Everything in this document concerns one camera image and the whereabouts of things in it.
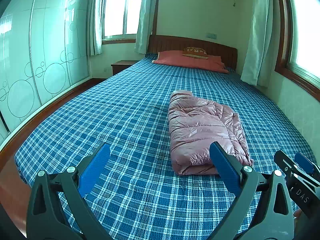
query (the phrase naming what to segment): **pink puffer jacket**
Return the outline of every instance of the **pink puffer jacket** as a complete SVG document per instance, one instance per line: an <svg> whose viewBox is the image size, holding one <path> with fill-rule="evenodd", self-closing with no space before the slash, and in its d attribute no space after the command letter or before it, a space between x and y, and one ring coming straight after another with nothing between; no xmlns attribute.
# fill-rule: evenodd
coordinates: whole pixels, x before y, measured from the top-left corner
<svg viewBox="0 0 320 240"><path fill-rule="evenodd" d="M218 174L209 155L214 141L242 165L253 165L239 115L229 106L178 90L171 95L168 120L171 162L178 175Z"/></svg>

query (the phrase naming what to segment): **window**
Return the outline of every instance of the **window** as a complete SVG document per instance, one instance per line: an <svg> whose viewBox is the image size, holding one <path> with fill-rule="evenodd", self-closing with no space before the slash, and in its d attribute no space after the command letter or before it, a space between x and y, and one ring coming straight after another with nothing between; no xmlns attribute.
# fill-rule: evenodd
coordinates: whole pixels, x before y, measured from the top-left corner
<svg viewBox="0 0 320 240"><path fill-rule="evenodd" d="M103 0L102 38L135 39L140 18L141 0Z"/></svg>
<svg viewBox="0 0 320 240"><path fill-rule="evenodd" d="M291 0L293 40L289 68L320 88L320 1Z"/></svg>
<svg viewBox="0 0 320 240"><path fill-rule="evenodd" d="M320 102L320 0L279 0L280 40L275 71Z"/></svg>

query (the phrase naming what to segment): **blue gripper pad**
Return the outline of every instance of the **blue gripper pad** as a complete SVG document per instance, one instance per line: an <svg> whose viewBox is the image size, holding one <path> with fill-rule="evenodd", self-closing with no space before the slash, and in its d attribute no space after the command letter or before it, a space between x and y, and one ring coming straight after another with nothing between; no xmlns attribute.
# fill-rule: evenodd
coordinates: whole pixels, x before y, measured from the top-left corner
<svg viewBox="0 0 320 240"><path fill-rule="evenodd" d="M105 143L79 177L78 190L81 197L91 192L109 158L110 146Z"/></svg>
<svg viewBox="0 0 320 240"><path fill-rule="evenodd" d="M294 156L294 161L305 171L306 174L313 174L313 163L308 160L302 153L297 153Z"/></svg>
<svg viewBox="0 0 320 240"><path fill-rule="evenodd" d="M215 143L210 145L209 153L212 163L217 168L224 185L229 192L238 197L241 193L240 177L238 173Z"/></svg>

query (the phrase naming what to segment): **plaid bedsheet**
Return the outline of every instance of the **plaid bedsheet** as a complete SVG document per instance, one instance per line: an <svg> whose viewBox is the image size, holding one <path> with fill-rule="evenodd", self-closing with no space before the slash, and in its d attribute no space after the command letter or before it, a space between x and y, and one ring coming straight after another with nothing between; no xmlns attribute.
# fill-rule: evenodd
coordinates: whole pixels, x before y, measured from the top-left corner
<svg viewBox="0 0 320 240"><path fill-rule="evenodd" d="M89 89L43 121L15 155L21 178L33 185L41 169L50 173L76 166L101 142L111 156L85 199L115 239L206 239L234 195L219 177L178 177L169 153L167 111L174 90L229 105L239 113L254 169L277 169L274 153L298 151L315 162L297 129L279 108L235 73L152 64L154 55ZM248 228L256 194L239 231ZM64 196L63 208L79 230Z"/></svg>

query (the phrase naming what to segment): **sliding wardrobe door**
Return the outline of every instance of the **sliding wardrobe door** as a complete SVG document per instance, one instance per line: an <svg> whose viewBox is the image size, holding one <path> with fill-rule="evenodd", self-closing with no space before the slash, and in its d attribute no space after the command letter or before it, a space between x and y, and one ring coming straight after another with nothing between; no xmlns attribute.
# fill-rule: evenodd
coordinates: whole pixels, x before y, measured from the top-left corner
<svg viewBox="0 0 320 240"><path fill-rule="evenodd" d="M34 0L12 0L0 19L0 111L10 131L41 106L31 69Z"/></svg>
<svg viewBox="0 0 320 240"><path fill-rule="evenodd" d="M67 1L35 0L30 48L42 104L70 87L65 51Z"/></svg>
<svg viewBox="0 0 320 240"><path fill-rule="evenodd" d="M66 55L71 85L89 76L86 51L88 0L68 0L66 11Z"/></svg>
<svg viewBox="0 0 320 240"><path fill-rule="evenodd" d="M8 136L8 132L2 122L2 120L0 119L0 144L3 143L3 141L7 138Z"/></svg>

